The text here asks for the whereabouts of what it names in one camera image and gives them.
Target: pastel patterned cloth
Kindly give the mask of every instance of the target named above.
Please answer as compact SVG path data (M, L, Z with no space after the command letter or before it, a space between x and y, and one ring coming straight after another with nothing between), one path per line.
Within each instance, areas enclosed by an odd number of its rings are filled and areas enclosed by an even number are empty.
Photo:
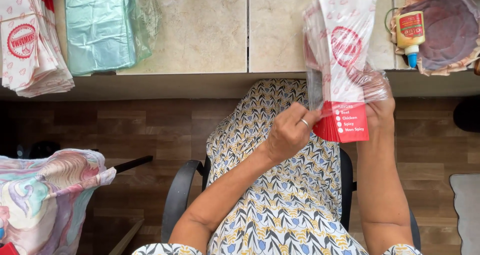
M246 158L291 103L308 107L304 80L262 80L207 140L208 185ZM243 194L212 235L210 254L367 254L340 224L339 145L313 133L293 158L267 171ZM200 254L180 244L142 246L134 255ZM418 255L407 245L385 255Z
M46 159L0 156L0 239L20 255L75 255L93 191L115 178L94 151L61 150Z

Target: red stamp logo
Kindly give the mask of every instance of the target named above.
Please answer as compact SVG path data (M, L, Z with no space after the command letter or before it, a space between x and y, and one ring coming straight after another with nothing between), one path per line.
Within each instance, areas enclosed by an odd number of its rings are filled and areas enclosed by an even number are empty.
M356 32L337 26L332 31L333 57L342 67L349 68L357 61L362 50L362 41Z
M29 58L30 55L32 55L32 50L34 49L35 36L35 28L32 25L19 25L8 35L8 50L17 58Z

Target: patterned dress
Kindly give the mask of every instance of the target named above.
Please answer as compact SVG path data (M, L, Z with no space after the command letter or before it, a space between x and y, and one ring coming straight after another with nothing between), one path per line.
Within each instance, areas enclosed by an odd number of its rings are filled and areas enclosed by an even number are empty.
M207 140L212 163L208 185L245 159L263 142L273 119L291 103L308 107L304 80L262 80L240 101ZM268 170L239 199L213 233L213 254L367 254L340 224L339 145L313 133L293 158ZM134 255L201 254L181 244L142 246ZM420 254L396 245L385 255Z

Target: silver ring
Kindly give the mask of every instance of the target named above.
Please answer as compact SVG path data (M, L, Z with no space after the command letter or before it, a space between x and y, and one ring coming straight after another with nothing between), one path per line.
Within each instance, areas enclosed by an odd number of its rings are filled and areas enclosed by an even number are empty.
M310 129L310 126L308 125L307 121L305 121L304 119L300 119L300 120L307 125L308 129Z

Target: wooden floor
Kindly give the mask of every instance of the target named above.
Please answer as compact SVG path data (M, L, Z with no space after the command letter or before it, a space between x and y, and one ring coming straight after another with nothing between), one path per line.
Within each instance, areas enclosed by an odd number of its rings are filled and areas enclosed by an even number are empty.
M456 98L400 98L396 159L409 205L420 226L422 251L460 254L449 176L480 173L480 136L455 127ZM123 172L95 191L87 207L78 254L108 254L144 218L124 254L160 241L165 198L175 173L189 159L204 160L205 142L237 99L159 99L102 102L7 103L14 135L23 145L57 141L63 148L97 148L108 167L144 155L154 161ZM355 144L341 145L355 162ZM191 197L200 192L196 176ZM354 196L350 231L363 242Z

